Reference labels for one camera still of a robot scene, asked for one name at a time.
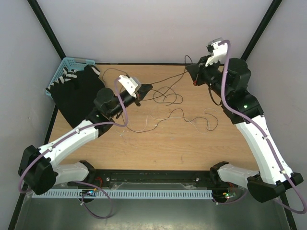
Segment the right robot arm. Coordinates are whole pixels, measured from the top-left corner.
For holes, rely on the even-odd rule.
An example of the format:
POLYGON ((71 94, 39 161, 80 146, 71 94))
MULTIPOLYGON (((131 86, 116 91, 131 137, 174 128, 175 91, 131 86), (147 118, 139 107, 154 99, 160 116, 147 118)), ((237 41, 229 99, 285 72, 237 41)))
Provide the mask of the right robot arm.
MULTIPOLYGON (((211 90, 220 95, 222 84, 220 64, 205 66, 206 61, 207 57, 202 57, 198 63, 188 65, 186 70, 195 86, 207 84, 211 90)), ((225 100, 231 108, 256 122, 268 135, 264 112, 257 98, 247 90, 250 76, 251 71, 244 60, 231 58, 226 78, 225 100)), ((285 193, 291 185, 284 177, 264 135, 255 125, 232 113, 224 105, 222 109, 245 138, 259 170, 242 169, 222 161, 210 168, 210 182, 214 186, 221 186, 225 182, 239 185, 247 189, 261 203, 285 193)))

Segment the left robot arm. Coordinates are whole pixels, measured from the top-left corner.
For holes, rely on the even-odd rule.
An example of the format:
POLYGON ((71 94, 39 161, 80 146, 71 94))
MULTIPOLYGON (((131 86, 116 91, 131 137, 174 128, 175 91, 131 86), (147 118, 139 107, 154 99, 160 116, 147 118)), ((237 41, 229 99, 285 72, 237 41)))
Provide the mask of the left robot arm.
POLYGON ((95 169, 87 161, 68 165, 61 162, 84 144, 105 134, 116 124, 113 117, 125 114, 131 104, 140 105, 152 88, 150 84, 126 85, 119 93, 101 83, 78 89, 69 87, 62 91, 63 95, 55 92, 53 98, 64 109, 62 115, 72 130, 39 148, 30 145, 24 150, 18 169, 19 192, 34 191, 41 195, 57 184, 73 181, 92 185, 96 179, 95 169))

